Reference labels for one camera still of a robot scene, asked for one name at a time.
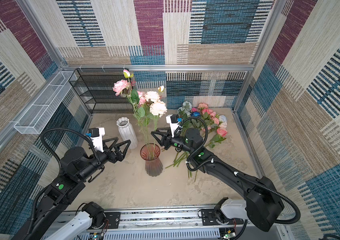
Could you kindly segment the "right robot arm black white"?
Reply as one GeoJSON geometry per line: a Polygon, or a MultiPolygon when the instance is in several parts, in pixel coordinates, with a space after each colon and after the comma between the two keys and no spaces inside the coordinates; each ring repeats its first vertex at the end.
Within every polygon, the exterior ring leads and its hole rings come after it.
{"type": "Polygon", "coordinates": [[[201,171],[211,175],[243,198],[242,207],[237,207],[229,198],[222,199],[215,207],[219,222],[234,218],[243,219],[250,221],[258,229],[268,232],[274,224],[291,225],[300,220],[299,207],[278,192],[269,178],[259,179],[248,175],[230,166],[205,147],[208,126],[200,117],[181,120],[177,115],[169,115],[167,122],[168,128],[157,128],[151,132],[160,146],[165,150],[174,147],[178,152],[188,153],[186,166],[190,172],[201,171]],[[185,124],[192,121],[203,123],[204,135],[201,135],[199,129],[185,128],[185,124]]]}

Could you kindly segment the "cream white rose stem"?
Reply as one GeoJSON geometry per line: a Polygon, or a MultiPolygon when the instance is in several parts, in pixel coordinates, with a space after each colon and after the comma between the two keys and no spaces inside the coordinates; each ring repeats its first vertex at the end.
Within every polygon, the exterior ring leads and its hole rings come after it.
{"type": "Polygon", "coordinates": [[[161,100],[153,102],[150,105],[150,113],[152,114],[153,121],[154,121],[153,131],[155,131],[157,129],[159,118],[161,118],[167,112],[167,110],[168,109],[166,107],[166,104],[161,100]]]}

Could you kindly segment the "pink ribbed glass vase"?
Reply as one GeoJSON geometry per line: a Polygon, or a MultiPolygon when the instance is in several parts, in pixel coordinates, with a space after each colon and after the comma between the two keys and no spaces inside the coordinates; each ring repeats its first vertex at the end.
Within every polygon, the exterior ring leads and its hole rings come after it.
{"type": "Polygon", "coordinates": [[[160,154],[160,147],[154,143],[149,143],[141,148],[140,155],[145,161],[146,173],[151,177],[157,177],[163,171],[163,164],[160,160],[160,154]]]}

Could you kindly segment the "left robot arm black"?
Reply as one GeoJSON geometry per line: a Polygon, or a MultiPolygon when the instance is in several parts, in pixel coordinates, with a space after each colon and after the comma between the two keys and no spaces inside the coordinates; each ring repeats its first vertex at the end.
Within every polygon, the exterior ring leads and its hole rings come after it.
{"type": "Polygon", "coordinates": [[[85,188],[86,182],[93,182],[105,170],[107,162],[115,164],[125,159],[131,140],[119,142],[117,137],[103,140],[104,134],[104,128],[92,128],[85,135],[65,128],[52,128],[41,133],[41,142],[57,160],[59,173],[37,193],[31,215],[13,236],[14,240],[40,240],[54,220],[85,188]],[[92,155],[88,156],[82,147],[73,147],[60,158],[46,142],[48,133],[58,131],[73,133],[85,140],[92,155]]]}

